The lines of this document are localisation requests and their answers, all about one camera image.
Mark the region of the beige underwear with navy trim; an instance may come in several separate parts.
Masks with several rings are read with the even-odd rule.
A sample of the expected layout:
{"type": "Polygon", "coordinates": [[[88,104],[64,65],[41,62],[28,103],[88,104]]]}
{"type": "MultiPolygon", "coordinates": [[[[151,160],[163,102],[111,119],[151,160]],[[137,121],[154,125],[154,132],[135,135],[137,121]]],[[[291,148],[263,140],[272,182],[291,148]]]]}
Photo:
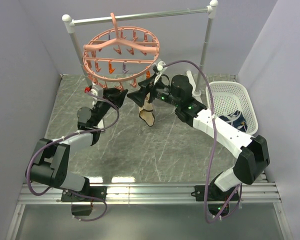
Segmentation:
{"type": "Polygon", "coordinates": [[[139,118],[142,119],[149,127],[152,127],[155,123],[154,105],[150,100],[150,93],[148,93],[144,100],[144,105],[139,107],[139,118]]]}

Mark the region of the orange clothes clip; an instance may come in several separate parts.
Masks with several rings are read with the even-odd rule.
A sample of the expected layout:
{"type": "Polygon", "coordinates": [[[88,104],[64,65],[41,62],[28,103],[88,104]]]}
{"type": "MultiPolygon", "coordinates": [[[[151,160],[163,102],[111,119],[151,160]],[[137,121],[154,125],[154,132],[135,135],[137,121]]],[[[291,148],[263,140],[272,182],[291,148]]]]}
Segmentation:
{"type": "Polygon", "coordinates": [[[151,76],[151,73],[149,71],[147,71],[146,72],[146,78],[148,79],[148,78],[150,78],[150,76],[151,76]]]}

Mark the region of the pink round clip hanger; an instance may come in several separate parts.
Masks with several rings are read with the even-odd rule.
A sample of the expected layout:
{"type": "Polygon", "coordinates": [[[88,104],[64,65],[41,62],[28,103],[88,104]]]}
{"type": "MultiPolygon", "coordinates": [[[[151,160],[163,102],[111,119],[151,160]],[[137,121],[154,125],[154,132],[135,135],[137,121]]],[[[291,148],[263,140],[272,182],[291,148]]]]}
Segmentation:
{"type": "Polygon", "coordinates": [[[137,26],[118,26],[114,13],[110,14],[113,28],[96,35],[83,46],[83,70],[91,82],[106,89],[116,83],[123,90],[123,82],[135,88],[137,78],[159,59],[160,42],[149,30],[137,26]],[[123,62],[129,70],[123,74],[123,62]]]}

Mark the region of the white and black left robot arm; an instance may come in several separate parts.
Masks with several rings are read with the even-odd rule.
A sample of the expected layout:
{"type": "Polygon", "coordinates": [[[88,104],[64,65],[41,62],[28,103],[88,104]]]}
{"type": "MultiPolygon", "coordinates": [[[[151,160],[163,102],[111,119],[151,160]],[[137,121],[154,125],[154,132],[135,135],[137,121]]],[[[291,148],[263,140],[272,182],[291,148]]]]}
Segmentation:
{"type": "Polygon", "coordinates": [[[81,107],[77,111],[77,131],[56,139],[40,139],[27,166],[25,177],[28,189],[35,196],[46,193],[36,192],[32,183],[46,185],[72,193],[79,201],[86,201],[91,195],[90,180],[69,171],[70,156],[77,151],[95,145],[102,131],[98,125],[110,109],[119,111],[128,90],[109,88],[98,92],[93,86],[84,92],[96,99],[92,108],[81,107]]]}

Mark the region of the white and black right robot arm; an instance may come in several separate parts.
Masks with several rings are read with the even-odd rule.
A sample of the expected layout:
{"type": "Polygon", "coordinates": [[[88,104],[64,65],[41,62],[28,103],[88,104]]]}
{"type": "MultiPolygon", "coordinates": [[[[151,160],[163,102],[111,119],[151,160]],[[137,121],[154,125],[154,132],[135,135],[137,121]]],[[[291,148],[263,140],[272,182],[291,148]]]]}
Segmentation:
{"type": "Polygon", "coordinates": [[[169,85],[159,76],[139,82],[139,90],[127,97],[145,110],[155,99],[175,107],[176,116],[220,143],[236,158],[234,166],[217,175],[206,185],[207,199],[221,201],[240,184],[252,185],[270,164],[268,144],[264,137],[253,137],[213,115],[212,111],[192,95],[193,87],[186,75],[175,75],[169,85]]]}

